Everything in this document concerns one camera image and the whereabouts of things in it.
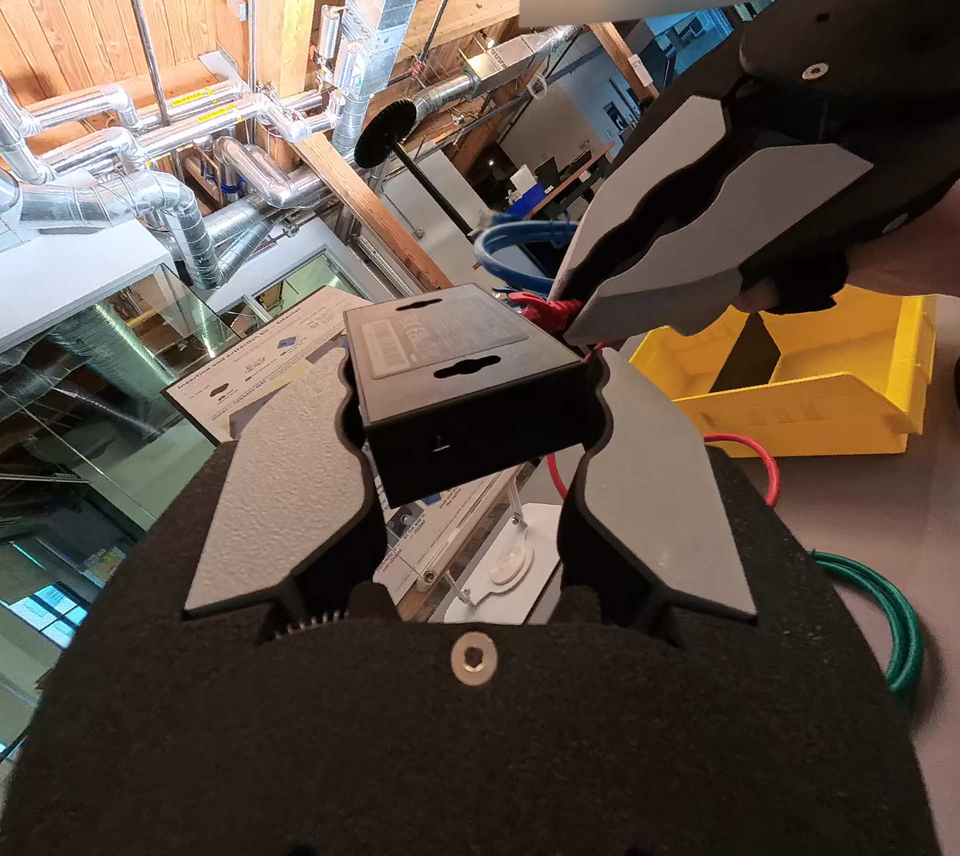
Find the white pillar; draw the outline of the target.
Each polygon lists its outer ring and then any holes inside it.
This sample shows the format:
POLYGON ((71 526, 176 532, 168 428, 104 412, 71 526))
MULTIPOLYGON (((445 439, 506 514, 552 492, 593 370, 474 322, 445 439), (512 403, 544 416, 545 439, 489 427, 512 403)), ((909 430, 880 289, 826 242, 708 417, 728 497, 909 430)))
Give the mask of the white pillar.
POLYGON ((1 255, 1 350, 175 262, 137 221, 42 233, 1 255))

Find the yellow plastic bin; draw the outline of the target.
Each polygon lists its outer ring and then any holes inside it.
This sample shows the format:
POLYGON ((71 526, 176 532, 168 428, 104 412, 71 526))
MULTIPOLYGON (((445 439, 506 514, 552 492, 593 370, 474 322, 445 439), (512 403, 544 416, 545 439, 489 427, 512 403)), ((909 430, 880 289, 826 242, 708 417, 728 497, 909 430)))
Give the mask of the yellow plastic bin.
POLYGON ((710 394, 749 316, 735 308, 693 336, 648 333, 630 362, 704 435, 752 438, 775 457, 898 454, 924 429, 935 302, 848 286, 825 311, 761 313, 782 351, 766 386, 710 394))

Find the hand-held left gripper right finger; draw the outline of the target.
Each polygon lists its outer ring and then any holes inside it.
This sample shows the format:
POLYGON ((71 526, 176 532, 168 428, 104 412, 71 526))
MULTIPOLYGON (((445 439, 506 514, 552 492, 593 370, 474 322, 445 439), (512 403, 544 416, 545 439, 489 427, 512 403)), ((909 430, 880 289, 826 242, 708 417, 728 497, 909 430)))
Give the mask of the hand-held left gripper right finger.
POLYGON ((658 628, 670 610, 750 625, 757 608, 702 434, 613 349, 594 351, 592 423, 560 513, 560 586, 601 618, 658 628))

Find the white sign base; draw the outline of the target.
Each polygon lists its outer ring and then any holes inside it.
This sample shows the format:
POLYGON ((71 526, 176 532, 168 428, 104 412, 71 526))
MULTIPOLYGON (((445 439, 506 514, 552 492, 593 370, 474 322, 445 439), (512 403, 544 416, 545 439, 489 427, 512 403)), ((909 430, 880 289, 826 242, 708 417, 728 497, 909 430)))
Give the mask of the white sign base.
POLYGON ((460 585, 444 624, 520 625, 534 610, 560 564, 557 532, 561 507, 529 503, 518 521, 509 516, 460 585))

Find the black round stand lamp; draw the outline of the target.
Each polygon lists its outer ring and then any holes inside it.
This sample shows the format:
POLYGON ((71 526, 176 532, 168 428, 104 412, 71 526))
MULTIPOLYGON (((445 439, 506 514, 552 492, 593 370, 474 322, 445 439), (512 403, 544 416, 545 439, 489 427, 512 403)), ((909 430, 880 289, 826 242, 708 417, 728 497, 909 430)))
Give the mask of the black round stand lamp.
POLYGON ((404 149, 404 140, 417 124, 417 107, 412 100, 398 100, 386 106, 359 136, 353 153, 354 162, 361 169, 372 170, 386 162, 391 155, 395 155, 453 225, 466 239, 471 240, 474 228, 404 149))

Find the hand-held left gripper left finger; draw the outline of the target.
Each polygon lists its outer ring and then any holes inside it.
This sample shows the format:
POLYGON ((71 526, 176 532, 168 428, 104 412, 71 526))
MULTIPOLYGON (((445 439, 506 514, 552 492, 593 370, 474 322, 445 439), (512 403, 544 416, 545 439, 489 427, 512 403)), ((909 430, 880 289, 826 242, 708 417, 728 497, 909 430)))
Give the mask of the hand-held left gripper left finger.
POLYGON ((242 432, 184 614, 267 605, 281 620, 362 618, 387 550, 347 351, 330 351, 242 432))

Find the printed instruction sheet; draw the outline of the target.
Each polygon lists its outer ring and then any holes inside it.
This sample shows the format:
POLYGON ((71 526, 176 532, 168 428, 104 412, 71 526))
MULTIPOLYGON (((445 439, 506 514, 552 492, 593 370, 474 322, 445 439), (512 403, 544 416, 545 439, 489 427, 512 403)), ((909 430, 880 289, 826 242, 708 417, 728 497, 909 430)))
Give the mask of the printed instruction sheet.
MULTIPOLYGON (((346 347, 344 312, 370 304, 322 287, 166 394, 214 442, 236 441, 288 384, 309 377, 330 352, 346 347)), ((397 506, 388 503, 377 470, 371 472, 387 527, 386 554, 374 579, 399 602, 413 586, 426 592, 426 575, 438 577, 438 567, 452 562, 481 519, 516 487, 520 469, 397 506)))

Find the black ethernet port box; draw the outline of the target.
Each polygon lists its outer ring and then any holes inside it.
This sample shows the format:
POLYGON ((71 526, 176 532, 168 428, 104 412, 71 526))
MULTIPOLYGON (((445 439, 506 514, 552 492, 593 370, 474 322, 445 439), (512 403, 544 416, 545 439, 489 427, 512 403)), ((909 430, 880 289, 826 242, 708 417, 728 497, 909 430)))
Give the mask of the black ethernet port box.
POLYGON ((595 368, 475 284, 343 318, 366 443, 392 507, 586 434, 595 368))

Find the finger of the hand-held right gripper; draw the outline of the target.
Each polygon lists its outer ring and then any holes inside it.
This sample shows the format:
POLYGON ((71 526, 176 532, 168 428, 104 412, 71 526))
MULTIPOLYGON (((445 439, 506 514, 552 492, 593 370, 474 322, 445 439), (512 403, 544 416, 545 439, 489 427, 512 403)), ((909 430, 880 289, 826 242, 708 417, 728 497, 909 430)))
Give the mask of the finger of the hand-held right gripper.
POLYGON ((722 103, 689 97, 606 179, 587 209, 548 295, 553 302, 734 302, 735 268, 693 277, 669 248, 682 238, 657 240, 649 249, 637 241, 649 200, 671 179, 684 186, 686 172, 729 139, 722 103))
POLYGON ((759 150, 692 223, 656 239, 637 263, 601 282, 565 340, 586 346, 663 326, 685 336, 702 331, 739 295, 746 260, 871 168, 836 144, 759 150))

